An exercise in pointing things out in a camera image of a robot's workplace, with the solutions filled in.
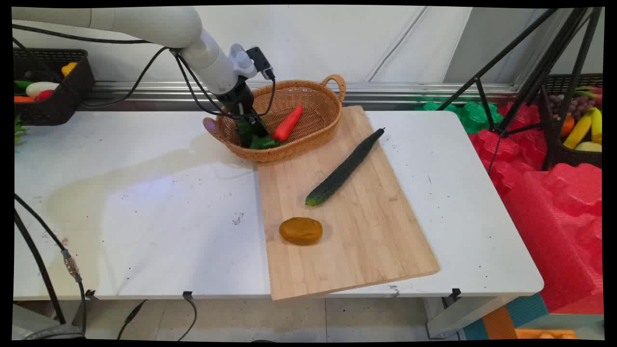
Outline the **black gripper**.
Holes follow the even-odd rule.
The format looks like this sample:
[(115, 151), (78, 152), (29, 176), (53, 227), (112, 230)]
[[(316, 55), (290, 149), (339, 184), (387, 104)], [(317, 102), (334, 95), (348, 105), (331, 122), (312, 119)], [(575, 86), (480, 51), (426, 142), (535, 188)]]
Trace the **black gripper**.
[(238, 78), (236, 85), (226, 93), (216, 94), (216, 99), (222, 103), (221, 113), (224, 116), (237, 119), (244, 117), (244, 138), (252, 140), (253, 136), (265, 138), (269, 136), (267, 127), (264, 124), (264, 114), (255, 111), (255, 97), (249, 86), (245, 83), (247, 78)]

